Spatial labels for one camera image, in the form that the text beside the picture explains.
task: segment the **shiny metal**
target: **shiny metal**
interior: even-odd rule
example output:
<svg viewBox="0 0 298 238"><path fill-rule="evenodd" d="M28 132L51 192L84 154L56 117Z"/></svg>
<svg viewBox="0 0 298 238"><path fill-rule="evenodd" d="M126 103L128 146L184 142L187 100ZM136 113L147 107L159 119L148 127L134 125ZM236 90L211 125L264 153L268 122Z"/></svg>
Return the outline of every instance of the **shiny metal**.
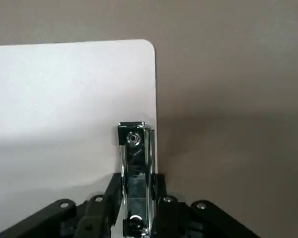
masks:
<svg viewBox="0 0 298 238"><path fill-rule="evenodd" d="M68 202L64 202L60 205L61 208L67 208L69 206Z"/></svg>
<svg viewBox="0 0 298 238"><path fill-rule="evenodd" d="M103 200L102 197L96 197L96 198L95 198L95 202L101 202L102 200Z"/></svg>
<svg viewBox="0 0 298 238"><path fill-rule="evenodd" d="M199 208L199 209L201 209L201 210L204 210L204 209L206 209L206 205L204 204L204 203L202 203L202 202L199 202L198 204L197 204L197 208Z"/></svg>
<svg viewBox="0 0 298 238"><path fill-rule="evenodd" d="M172 198L171 197L164 197L163 200L165 202L172 202Z"/></svg>
<svg viewBox="0 0 298 238"><path fill-rule="evenodd" d="M127 135L127 143L132 146L136 147L140 144L141 138L138 133L136 132L129 132Z"/></svg>
<svg viewBox="0 0 298 238"><path fill-rule="evenodd" d="M154 174L154 131L144 122L118 125L122 159L122 193L128 233L150 235L154 218L152 197Z"/></svg>

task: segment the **gray wall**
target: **gray wall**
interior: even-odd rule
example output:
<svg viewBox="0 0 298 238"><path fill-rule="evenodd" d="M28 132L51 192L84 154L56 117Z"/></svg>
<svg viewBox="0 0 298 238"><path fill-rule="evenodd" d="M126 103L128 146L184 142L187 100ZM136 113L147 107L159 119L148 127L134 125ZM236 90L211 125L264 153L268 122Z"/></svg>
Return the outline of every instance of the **gray wall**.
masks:
<svg viewBox="0 0 298 238"><path fill-rule="evenodd" d="M133 38L156 49L169 190L298 238L298 0L0 0L0 45Z"/></svg>

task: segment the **metal bracket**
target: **metal bracket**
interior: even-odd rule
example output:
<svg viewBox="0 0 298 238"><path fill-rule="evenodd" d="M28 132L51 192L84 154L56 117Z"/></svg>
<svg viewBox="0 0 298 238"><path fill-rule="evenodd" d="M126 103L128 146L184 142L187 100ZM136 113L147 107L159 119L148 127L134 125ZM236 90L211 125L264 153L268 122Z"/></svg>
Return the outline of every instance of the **metal bracket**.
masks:
<svg viewBox="0 0 298 238"><path fill-rule="evenodd" d="M151 234L155 202L154 130L145 122L121 122L118 125L122 159L122 194L125 205L125 237Z"/></svg>

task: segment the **metal clip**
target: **metal clip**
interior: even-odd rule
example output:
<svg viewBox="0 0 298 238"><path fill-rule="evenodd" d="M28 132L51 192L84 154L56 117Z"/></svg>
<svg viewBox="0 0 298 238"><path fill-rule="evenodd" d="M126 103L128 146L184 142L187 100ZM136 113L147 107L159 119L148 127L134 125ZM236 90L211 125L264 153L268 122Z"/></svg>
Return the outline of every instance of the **metal clip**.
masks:
<svg viewBox="0 0 298 238"><path fill-rule="evenodd" d="M154 130L144 122L118 125L125 237L147 237L154 218Z"/></svg>

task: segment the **black metal arm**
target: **black metal arm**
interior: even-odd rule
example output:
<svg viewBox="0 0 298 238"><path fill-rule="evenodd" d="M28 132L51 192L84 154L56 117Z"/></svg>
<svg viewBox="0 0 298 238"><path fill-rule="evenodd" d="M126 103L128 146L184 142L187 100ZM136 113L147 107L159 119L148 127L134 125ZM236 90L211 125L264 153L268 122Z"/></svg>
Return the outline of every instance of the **black metal arm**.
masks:
<svg viewBox="0 0 298 238"><path fill-rule="evenodd" d="M122 202L121 187L121 174L114 174L103 195L79 206L58 200L3 231L0 238L109 238ZM164 175L154 176L153 196L157 204L151 238L259 238L208 201L188 206L168 196Z"/></svg>

